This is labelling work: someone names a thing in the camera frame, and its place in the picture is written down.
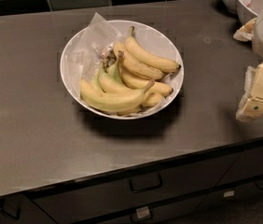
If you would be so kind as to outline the large yellow banana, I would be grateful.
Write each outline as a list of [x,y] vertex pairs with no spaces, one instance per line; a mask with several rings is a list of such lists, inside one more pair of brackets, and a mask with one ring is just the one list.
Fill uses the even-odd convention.
[[80,82],[80,97],[87,105],[100,111],[109,113],[123,112],[139,106],[145,99],[147,91],[154,84],[154,80],[149,80],[141,89],[124,93],[106,93],[97,91],[89,82],[82,79]]

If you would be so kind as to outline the small lower right banana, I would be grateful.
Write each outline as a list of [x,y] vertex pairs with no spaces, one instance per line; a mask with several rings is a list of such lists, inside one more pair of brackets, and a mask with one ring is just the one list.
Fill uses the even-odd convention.
[[157,92],[147,92],[142,102],[144,107],[153,107],[163,101],[163,96]]

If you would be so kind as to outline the top yellow banana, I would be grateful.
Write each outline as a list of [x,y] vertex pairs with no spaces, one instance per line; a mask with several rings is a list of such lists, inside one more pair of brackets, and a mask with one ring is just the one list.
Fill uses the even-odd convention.
[[174,73],[181,67],[181,65],[178,62],[172,59],[152,54],[146,49],[144,49],[134,38],[134,30],[135,28],[133,26],[129,28],[129,35],[127,36],[124,42],[127,51],[134,58],[136,58],[142,63],[157,68],[164,73]]

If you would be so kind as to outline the white bowl with bananas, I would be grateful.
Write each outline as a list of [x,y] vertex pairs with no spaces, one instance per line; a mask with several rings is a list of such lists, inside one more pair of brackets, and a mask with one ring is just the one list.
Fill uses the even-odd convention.
[[[80,98],[79,83],[82,78],[90,81],[97,72],[102,59],[102,49],[110,48],[115,41],[123,41],[129,28],[135,28],[138,43],[152,54],[170,58],[181,64],[181,68],[163,81],[173,87],[173,93],[159,105],[145,108],[138,114],[118,116],[106,114],[87,105]],[[62,82],[71,96],[83,107],[97,115],[110,119],[141,119],[160,112],[177,96],[184,81],[182,57],[173,42],[158,30],[136,21],[92,21],[90,25],[77,32],[65,45],[60,59]]]

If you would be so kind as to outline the greenish middle banana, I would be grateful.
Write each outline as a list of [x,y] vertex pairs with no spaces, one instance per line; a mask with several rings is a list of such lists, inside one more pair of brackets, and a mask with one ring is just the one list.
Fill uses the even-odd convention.
[[99,84],[104,92],[109,93],[123,93],[129,91],[119,74],[119,65],[123,58],[123,52],[119,51],[116,61],[108,68],[105,69],[105,63],[101,62],[99,65]]

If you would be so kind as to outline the dark right drawer front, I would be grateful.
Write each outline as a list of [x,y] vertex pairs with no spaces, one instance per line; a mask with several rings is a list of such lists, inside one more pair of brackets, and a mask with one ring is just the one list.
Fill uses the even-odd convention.
[[218,186],[263,175],[263,147],[245,150],[222,176]]

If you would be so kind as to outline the dark drawer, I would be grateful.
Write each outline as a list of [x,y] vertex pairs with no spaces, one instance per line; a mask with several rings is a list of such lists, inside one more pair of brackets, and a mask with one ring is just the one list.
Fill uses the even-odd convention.
[[0,197],[0,224],[56,224],[26,196]]
[[263,175],[263,147],[245,150],[222,176],[218,186]]
[[213,206],[238,203],[263,194],[263,175],[198,191],[184,196],[125,209],[75,224],[160,224]]
[[131,215],[145,220],[148,207],[157,212],[163,205],[193,210],[237,159],[220,156],[136,175],[91,187],[35,199],[58,224],[90,224]]

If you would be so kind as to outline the dark middle drawer front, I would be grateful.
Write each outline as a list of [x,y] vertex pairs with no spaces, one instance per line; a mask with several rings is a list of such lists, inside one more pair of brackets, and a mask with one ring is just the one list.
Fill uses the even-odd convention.
[[90,224],[131,215],[145,220],[148,207],[157,212],[163,205],[193,210],[237,159],[220,156],[136,175],[91,187],[35,199],[58,224]]

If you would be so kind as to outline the lower dark drawer front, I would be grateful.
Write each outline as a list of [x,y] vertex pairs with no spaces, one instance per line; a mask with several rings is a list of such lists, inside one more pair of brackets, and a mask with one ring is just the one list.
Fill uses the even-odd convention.
[[263,194],[263,175],[198,191],[184,196],[125,209],[75,224],[160,224],[213,206],[238,203]]

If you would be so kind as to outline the dark left drawer front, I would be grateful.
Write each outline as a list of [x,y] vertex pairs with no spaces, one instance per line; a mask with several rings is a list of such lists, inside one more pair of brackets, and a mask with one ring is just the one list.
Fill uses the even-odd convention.
[[0,224],[56,224],[26,196],[0,197]]

